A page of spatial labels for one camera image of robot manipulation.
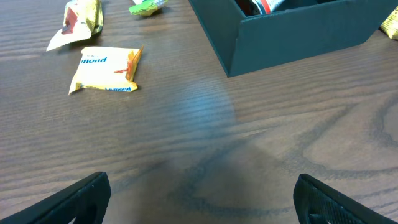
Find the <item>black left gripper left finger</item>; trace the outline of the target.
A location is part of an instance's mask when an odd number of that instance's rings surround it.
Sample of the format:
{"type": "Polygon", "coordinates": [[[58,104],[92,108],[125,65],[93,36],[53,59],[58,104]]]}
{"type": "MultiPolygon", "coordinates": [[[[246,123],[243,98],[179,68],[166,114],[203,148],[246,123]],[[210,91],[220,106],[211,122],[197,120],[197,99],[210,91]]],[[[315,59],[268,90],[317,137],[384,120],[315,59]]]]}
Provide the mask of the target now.
{"type": "Polygon", "coordinates": [[[102,224],[111,197],[105,172],[95,172],[73,185],[1,220],[1,224],[102,224]]]}

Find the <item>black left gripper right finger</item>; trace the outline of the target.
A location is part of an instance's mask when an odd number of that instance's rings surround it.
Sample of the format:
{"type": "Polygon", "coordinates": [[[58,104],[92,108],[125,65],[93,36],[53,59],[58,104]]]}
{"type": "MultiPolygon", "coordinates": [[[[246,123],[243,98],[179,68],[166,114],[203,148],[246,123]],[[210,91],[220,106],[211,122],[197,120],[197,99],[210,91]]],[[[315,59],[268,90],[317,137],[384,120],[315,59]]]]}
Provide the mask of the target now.
{"type": "Polygon", "coordinates": [[[397,224],[308,174],[300,174],[293,200],[300,224],[397,224]]]}

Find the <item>red drink can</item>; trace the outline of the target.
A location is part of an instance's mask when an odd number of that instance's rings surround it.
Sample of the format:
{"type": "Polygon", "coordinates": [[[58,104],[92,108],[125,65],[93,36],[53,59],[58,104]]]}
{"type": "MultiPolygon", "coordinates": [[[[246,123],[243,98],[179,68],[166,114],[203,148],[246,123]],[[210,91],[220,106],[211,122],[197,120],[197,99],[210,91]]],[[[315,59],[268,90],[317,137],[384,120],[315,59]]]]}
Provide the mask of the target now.
{"type": "Polygon", "coordinates": [[[284,0],[236,0],[246,16],[270,14],[283,2],[284,0]]]}

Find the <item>yellow Lemond biscuit packet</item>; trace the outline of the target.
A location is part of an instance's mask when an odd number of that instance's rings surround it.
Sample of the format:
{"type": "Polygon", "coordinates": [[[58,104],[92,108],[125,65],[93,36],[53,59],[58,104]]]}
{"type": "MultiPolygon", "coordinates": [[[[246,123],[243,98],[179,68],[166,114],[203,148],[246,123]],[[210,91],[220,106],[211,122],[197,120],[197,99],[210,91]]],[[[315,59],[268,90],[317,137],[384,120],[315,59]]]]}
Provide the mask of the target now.
{"type": "Polygon", "coordinates": [[[143,47],[85,47],[72,78],[69,93],[83,88],[132,92],[138,89],[134,75],[143,47]]]}

